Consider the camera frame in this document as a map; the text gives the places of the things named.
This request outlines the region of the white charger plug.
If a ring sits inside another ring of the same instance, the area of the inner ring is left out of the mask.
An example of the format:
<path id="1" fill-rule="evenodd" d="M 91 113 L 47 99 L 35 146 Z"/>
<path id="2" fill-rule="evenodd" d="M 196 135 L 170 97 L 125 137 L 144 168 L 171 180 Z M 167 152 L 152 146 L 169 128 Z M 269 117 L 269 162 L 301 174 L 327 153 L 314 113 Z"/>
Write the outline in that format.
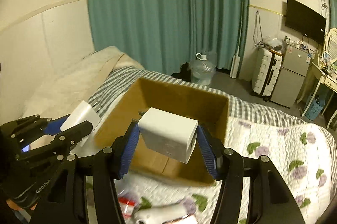
<path id="1" fill-rule="evenodd" d="M 89 121 L 92 124 L 92 130 L 89 135 L 84 137 L 82 141 L 75 145 L 73 151 L 76 154 L 79 154 L 85 145 L 92 140 L 102 119 L 100 116 L 98 116 L 96 110 L 89 103 L 86 101 L 81 101 L 60 127 L 60 130 L 63 133 L 67 129 L 70 129 L 73 126 L 82 123 L 83 121 Z"/>

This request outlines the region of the red-capped clear jar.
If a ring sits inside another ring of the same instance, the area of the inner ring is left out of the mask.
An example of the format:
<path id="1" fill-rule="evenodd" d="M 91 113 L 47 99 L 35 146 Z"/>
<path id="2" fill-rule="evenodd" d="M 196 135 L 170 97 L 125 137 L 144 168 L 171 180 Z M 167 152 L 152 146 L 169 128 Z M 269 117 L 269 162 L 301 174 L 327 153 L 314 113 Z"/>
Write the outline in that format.
<path id="1" fill-rule="evenodd" d="M 129 220 L 139 204 L 139 198 L 132 192 L 126 192 L 118 197 L 118 202 L 124 219 Z"/>

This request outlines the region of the white power adapter cube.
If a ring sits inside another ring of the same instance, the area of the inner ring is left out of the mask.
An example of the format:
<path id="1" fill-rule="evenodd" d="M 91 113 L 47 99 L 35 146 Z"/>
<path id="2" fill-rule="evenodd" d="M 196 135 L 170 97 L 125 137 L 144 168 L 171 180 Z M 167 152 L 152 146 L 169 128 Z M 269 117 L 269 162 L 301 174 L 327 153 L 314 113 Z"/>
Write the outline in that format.
<path id="1" fill-rule="evenodd" d="M 147 148 L 188 163 L 197 140 L 198 121 L 151 107 L 138 122 Z"/>

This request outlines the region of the white game controller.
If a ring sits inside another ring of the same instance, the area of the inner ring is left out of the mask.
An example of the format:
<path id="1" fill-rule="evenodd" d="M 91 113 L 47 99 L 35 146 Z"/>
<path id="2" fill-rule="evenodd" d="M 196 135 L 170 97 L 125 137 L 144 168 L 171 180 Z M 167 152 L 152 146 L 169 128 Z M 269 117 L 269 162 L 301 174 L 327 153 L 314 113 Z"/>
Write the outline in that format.
<path id="1" fill-rule="evenodd" d="M 186 208 L 179 204 L 152 207 L 134 214 L 135 223 L 166 223 L 188 216 Z"/>

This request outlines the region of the large clear water jug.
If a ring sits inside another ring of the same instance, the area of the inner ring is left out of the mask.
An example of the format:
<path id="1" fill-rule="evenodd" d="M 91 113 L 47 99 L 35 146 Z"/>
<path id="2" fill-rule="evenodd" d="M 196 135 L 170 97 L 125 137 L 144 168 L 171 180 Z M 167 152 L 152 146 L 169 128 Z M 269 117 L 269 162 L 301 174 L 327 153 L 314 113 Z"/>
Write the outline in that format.
<path id="1" fill-rule="evenodd" d="M 189 62 L 191 82 L 209 86 L 215 74 L 215 65 L 207 58 L 206 54 L 197 53 L 195 59 Z"/>

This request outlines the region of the white flat mop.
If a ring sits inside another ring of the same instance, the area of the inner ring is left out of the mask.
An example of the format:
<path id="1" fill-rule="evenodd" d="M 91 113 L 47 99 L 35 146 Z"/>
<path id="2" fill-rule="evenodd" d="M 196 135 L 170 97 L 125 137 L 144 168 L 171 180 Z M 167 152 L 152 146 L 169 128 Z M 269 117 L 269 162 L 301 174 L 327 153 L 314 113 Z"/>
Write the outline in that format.
<path id="1" fill-rule="evenodd" d="M 231 71 L 230 71 L 231 78 L 237 78 L 237 74 L 238 74 L 238 66 L 239 66 L 239 61 L 240 61 L 239 51 L 240 51 L 241 33 L 242 33 L 242 24 L 243 24 L 243 5 L 244 5 L 244 2 L 241 3 L 241 16 L 240 16 L 240 22 L 239 22 L 238 42 L 237 42 L 237 49 L 235 51 L 235 55 L 233 55 L 233 59 L 232 59 L 232 65 L 231 65 Z"/>

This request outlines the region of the black bag on floor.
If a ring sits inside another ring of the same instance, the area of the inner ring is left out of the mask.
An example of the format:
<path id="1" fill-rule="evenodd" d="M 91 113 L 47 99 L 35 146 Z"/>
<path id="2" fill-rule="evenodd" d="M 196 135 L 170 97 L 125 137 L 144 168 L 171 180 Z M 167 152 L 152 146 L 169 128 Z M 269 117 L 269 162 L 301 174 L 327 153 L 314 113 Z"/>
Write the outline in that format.
<path id="1" fill-rule="evenodd" d="M 171 76 L 186 82 L 191 82 L 191 69 L 189 67 L 189 63 L 182 64 L 180 71 L 173 73 Z"/>

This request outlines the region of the blue laundry basket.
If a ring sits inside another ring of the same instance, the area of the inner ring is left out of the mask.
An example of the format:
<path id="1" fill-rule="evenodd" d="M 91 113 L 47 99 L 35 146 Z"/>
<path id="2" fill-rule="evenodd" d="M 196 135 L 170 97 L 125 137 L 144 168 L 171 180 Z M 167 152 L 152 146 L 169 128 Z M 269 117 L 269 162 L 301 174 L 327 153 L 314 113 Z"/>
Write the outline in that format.
<path id="1" fill-rule="evenodd" d="M 310 104 L 308 110 L 305 113 L 306 118 L 311 121 L 317 118 L 319 113 L 322 111 L 325 105 L 325 100 L 320 95 L 316 94 L 315 98 L 313 99 L 312 103 Z"/>

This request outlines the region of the white hard-shell suitcase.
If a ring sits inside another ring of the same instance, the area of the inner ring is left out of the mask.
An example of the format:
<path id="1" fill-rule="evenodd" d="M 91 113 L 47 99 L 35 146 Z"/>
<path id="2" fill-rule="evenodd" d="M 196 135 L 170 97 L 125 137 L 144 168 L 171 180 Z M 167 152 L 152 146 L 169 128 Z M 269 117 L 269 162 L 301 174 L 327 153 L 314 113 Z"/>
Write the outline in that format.
<path id="1" fill-rule="evenodd" d="M 253 92 L 263 98 L 270 98 L 277 82 L 283 56 L 280 52 L 262 48 L 258 50 L 253 77 Z"/>

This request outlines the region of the silver mini fridge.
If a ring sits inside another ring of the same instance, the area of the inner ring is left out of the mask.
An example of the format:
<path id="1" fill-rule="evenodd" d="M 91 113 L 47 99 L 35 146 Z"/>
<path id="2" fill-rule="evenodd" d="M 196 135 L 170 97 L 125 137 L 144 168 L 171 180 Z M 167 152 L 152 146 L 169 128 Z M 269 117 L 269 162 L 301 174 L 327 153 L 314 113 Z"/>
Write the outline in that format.
<path id="1" fill-rule="evenodd" d="M 282 66 L 271 101 L 284 107 L 292 107 L 306 77 L 311 57 L 302 49 L 286 46 Z"/>

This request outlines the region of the white dressing table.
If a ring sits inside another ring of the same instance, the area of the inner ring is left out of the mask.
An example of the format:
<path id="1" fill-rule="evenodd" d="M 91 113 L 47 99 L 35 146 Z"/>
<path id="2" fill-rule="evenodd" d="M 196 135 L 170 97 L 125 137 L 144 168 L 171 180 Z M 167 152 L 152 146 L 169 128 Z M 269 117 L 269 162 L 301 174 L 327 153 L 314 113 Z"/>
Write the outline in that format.
<path id="1" fill-rule="evenodd" d="M 322 116 L 324 116 L 326 110 L 330 106 L 332 99 L 334 96 L 336 96 L 336 80 L 333 79 L 328 74 L 325 74 L 322 69 L 313 61 L 308 67 L 306 78 L 304 79 L 303 85 L 301 87 L 301 90 L 299 92 L 298 98 L 296 100 L 297 104 L 300 104 L 303 100 L 305 94 L 307 93 L 307 90 L 309 89 L 310 80 L 311 78 L 315 78 L 318 80 L 317 84 L 313 87 L 313 96 L 316 96 L 320 86 L 325 86 L 329 89 L 331 92 L 331 95 L 328 98 L 328 101 L 326 102 L 323 111 L 321 112 Z"/>

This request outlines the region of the white oval vanity mirror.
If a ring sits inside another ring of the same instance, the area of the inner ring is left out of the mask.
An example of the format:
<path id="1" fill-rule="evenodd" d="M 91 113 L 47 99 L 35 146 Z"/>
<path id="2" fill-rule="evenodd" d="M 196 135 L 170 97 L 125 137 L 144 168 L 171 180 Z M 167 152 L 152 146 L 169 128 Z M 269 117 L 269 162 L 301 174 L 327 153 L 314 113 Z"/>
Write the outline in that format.
<path id="1" fill-rule="evenodd" d="M 331 62 L 336 62 L 337 59 L 337 29 L 331 28 L 328 32 L 324 47 L 323 47 L 324 53 L 328 53 L 331 56 Z"/>

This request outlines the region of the teal window curtain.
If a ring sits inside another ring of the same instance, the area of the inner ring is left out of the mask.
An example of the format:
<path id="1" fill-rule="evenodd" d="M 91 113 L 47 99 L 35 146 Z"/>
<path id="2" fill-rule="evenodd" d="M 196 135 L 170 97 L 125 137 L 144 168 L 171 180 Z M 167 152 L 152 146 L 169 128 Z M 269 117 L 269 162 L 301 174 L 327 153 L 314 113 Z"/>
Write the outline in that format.
<path id="1" fill-rule="evenodd" d="M 243 56 L 249 0 L 87 0 L 94 48 L 115 46 L 146 69 L 172 74 L 198 52 L 219 68 Z"/>

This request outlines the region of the teal side curtain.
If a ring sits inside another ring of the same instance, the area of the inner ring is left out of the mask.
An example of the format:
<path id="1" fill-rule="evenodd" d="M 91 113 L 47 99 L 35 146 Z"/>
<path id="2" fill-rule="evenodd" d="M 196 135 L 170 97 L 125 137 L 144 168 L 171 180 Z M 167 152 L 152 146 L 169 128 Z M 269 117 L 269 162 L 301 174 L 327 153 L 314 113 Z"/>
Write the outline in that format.
<path id="1" fill-rule="evenodd" d="M 330 28 L 337 28 L 337 0 L 330 2 Z"/>

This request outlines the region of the black wall television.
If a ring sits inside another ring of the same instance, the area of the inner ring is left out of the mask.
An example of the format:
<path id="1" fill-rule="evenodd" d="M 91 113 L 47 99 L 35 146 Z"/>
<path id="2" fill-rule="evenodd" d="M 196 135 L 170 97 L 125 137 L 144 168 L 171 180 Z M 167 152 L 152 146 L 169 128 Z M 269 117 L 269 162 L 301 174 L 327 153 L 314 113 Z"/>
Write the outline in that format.
<path id="1" fill-rule="evenodd" d="M 324 44 L 326 18 L 296 0 L 287 0 L 285 26 Z"/>

